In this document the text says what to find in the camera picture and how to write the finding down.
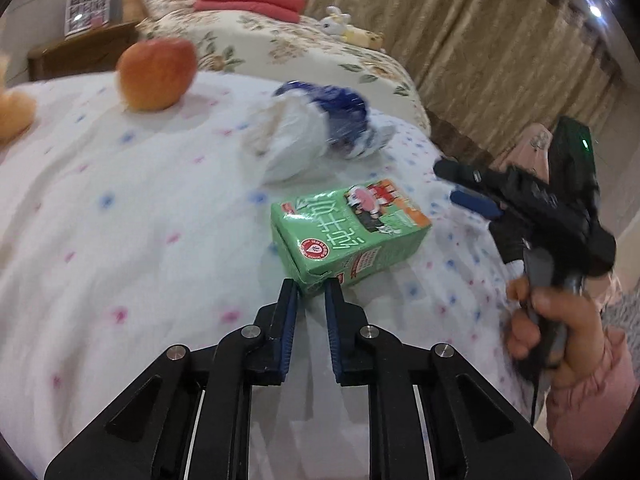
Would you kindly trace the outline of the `person's right hand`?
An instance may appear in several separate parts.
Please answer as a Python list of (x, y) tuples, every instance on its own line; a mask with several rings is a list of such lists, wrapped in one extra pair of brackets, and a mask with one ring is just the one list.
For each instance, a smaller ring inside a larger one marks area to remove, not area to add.
[[(594, 373), (602, 360), (605, 336), (600, 313), (590, 298), (556, 288), (536, 287), (531, 292), (525, 276), (510, 281), (506, 286), (506, 298), (518, 302), (529, 300), (543, 318), (566, 326), (563, 361), (551, 375), (553, 388), (573, 388)], [(506, 348), (510, 356), (524, 360), (540, 343), (540, 338), (538, 326), (525, 310), (516, 310), (506, 331)]]

